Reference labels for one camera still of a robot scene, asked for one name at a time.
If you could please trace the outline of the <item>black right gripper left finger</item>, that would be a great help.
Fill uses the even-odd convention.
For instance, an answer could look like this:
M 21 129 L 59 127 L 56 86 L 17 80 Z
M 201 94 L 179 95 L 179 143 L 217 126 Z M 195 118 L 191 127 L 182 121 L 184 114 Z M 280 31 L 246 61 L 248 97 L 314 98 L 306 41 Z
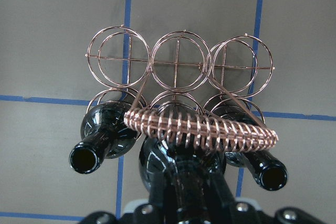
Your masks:
M 78 223 L 165 223 L 168 200 L 164 197 L 141 198 L 128 202 L 116 214 L 95 211 Z

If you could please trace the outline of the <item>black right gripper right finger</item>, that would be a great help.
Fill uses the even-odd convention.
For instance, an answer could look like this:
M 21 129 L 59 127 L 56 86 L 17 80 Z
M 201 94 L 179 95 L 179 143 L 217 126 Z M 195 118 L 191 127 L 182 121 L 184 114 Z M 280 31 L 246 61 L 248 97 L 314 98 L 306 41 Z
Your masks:
M 212 223 L 324 223 L 321 219 L 295 207 L 278 209 L 266 214 L 251 201 L 212 201 L 209 204 Z

